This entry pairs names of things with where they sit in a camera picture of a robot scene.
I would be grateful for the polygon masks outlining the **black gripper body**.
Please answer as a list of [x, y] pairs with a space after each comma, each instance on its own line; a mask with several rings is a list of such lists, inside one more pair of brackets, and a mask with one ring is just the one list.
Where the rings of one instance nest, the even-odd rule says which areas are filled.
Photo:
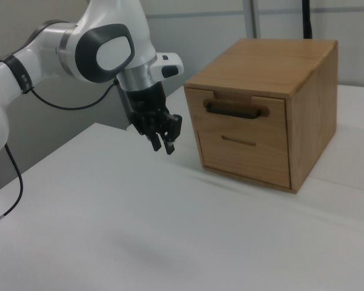
[[133, 122], [137, 113], [169, 113], [166, 107], [166, 95], [161, 82], [139, 91], [124, 91], [130, 104], [131, 111], [127, 114], [128, 120]]

